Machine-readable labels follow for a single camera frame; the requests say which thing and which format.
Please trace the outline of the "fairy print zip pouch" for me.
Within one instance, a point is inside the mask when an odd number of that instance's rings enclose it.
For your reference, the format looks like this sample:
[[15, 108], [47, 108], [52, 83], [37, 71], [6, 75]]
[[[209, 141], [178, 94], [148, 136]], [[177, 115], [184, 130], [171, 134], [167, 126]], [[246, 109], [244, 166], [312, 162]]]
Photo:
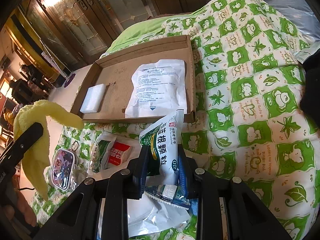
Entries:
[[57, 150], [50, 175], [54, 187], [61, 191], [67, 191], [70, 188], [75, 163], [76, 157], [74, 153], [63, 148]]

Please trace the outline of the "white gauze pad packet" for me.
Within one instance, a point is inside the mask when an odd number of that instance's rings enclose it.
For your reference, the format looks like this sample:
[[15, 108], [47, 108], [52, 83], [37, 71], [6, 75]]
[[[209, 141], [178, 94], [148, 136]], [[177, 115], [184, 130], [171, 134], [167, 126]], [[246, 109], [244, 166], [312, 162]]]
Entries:
[[166, 116], [177, 109], [187, 113], [183, 60], [161, 59], [143, 64], [131, 81], [133, 92], [125, 109], [126, 118]]

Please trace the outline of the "green white granule sachet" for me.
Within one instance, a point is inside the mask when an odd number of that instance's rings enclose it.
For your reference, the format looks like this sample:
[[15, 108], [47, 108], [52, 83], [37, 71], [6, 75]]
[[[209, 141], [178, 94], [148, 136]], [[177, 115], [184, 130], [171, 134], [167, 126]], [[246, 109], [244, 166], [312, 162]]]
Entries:
[[140, 133], [140, 144], [148, 146], [151, 151], [146, 186], [178, 184], [178, 145], [181, 143], [183, 119], [184, 111], [178, 109]]

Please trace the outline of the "standing banner sign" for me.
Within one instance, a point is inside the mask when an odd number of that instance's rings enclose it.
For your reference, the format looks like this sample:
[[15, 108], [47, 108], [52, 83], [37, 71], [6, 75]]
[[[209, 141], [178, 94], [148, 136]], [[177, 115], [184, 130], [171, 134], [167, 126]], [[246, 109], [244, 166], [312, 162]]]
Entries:
[[41, 53], [41, 56], [58, 73], [58, 77], [53, 82], [53, 86], [55, 88], [67, 88], [75, 78], [75, 74], [71, 72], [67, 67], [60, 66], [56, 59], [47, 52], [43, 51]]

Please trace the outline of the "green pillow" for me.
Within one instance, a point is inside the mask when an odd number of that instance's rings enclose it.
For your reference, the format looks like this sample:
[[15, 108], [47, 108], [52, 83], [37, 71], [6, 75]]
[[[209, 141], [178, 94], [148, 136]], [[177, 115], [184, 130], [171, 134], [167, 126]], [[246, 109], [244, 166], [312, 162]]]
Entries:
[[200, 20], [212, 14], [213, 10], [207, 5], [190, 14], [163, 16], [136, 23], [125, 29], [100, 57], [159, 38], [180, 35], [194, 36], [200, 33]]

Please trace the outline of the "person in dark clothes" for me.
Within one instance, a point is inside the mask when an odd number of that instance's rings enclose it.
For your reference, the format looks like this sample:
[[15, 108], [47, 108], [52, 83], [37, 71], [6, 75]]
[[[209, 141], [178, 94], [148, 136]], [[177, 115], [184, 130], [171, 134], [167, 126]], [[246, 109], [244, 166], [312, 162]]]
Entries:
[[44, 80], [44, 75], [33, 64], [21, 66], [21, 70], [25, 72], [28, 77], [28, 81], [31, 81], [40, 89], [50, 93], [51, 86]]

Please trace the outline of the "shallow cardboard tray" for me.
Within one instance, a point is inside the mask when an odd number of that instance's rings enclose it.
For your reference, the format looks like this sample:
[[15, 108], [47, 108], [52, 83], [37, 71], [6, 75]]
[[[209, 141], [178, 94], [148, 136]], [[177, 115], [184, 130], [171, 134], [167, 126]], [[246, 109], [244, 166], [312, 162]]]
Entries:
[[[165, 37], [127, 47], [107, 55], [93, 63], [80, 85], [70, 112], [89, 123], [153, 123], [157, 116], [126, 118], [125, 109], [131, 98], [133, 84], [131, 77], [136, 69], [161, 59], [179, 59], [185, 62], [185, 90], [187, 113], [184, 122], [195, 121], [195, 67], [190, 37], [188, 35]], [[95, 85], [105, 84], [99, 111], [83, 114], [80, 111], [87, 90]]]

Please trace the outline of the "yellow towel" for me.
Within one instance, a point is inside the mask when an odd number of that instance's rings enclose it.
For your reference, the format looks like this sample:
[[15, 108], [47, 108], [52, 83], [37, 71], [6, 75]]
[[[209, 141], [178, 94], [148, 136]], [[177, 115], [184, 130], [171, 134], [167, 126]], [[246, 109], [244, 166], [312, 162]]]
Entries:
[[14, 140], [17, 140], [36, 122], [41, 124], [43, 128], [43, 135], [24, 154], [22, 167], [25, 176], [44, 200], [48, 200], [48, 186], [44, 179], [44, 170], [50, 165], [50, 135], [47, 116], [63, 126], [79, 130], [84, 128], [84, 122], [79, 116], [69, 113], [57, 103], [47, 100], [39, 100], [32, 105], [26, 105], [16, 115], [14, 119]]

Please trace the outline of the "black garment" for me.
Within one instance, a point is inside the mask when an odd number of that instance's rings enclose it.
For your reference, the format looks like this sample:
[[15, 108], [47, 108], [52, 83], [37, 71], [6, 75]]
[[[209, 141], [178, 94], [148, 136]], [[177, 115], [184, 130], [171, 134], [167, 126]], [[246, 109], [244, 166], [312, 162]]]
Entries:
[[310, 117], [316, 125], [320, 124], [320, 55], [319, 50], [304, 63], [305, 92], [300, 101], [301, 110]]

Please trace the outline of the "green patterned quilt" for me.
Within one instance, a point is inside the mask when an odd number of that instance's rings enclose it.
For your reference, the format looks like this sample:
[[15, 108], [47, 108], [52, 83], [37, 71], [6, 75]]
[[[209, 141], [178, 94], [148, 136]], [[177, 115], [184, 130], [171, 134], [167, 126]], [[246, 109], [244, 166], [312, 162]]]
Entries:
[[299, 108], [305, 73], [295, 55], [309, 43], [263, 0], [212, 0], [190, 36], [195, 121], [182, 144], [207, 170], [240, 177], [293, 239], [319, 214], [319, 130]]

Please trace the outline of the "clear plastic stuffed bag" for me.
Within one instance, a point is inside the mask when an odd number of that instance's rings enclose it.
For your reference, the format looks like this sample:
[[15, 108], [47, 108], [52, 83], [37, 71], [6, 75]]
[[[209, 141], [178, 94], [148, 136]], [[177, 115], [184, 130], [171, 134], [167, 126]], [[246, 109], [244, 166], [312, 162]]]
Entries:
[[264, 0], [296, 25], [306, 39], [319, 41], [319, 21], [305, 0]]

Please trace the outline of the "wooden glass cabinet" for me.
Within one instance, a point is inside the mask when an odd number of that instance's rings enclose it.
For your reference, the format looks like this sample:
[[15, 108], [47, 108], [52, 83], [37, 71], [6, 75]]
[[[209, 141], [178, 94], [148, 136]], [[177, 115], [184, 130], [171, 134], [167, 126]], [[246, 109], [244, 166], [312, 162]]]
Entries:
[[21, 0], [20, 11], [46, 52], [68, 68], [95, 61], [128, 27], [191, 12], [209, 0]]

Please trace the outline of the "dark blue snack packet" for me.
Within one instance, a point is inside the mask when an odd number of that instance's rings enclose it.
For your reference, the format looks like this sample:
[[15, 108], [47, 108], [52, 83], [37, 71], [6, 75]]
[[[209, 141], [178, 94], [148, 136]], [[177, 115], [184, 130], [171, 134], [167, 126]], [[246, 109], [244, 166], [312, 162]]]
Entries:
[[159, 185], [148, 186], [145, 188], [145, 193], [164, 204], [172, 205], [188, 210], [191, 207], [190, 201], [185, 198], [181, 188], [175, 185]]

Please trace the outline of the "blue towel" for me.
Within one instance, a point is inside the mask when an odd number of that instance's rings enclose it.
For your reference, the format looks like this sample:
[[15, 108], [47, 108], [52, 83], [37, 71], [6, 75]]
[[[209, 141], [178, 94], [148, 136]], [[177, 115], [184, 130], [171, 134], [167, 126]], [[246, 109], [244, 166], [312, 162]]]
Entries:
[[198, 216], [198, 209], [199, 209], [199, 199], [190, 199], [189, 200], [190, 207], [189, 207], [189, 215]]

